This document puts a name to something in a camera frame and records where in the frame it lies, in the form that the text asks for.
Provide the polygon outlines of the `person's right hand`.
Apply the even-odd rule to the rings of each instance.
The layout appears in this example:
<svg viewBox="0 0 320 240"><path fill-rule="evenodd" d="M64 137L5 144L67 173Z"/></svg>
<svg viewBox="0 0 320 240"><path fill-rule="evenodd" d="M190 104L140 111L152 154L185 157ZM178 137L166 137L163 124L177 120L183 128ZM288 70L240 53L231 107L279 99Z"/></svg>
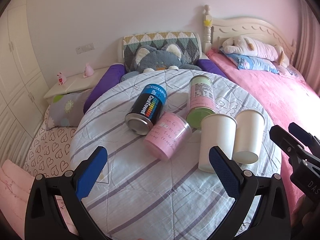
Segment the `person's right hand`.
<svg viewBox="0 0 320 240"><path fill-rule="evenodd" d="M319 203L306 195L299 198L291 215L291 239L319 239Z"/></svg>

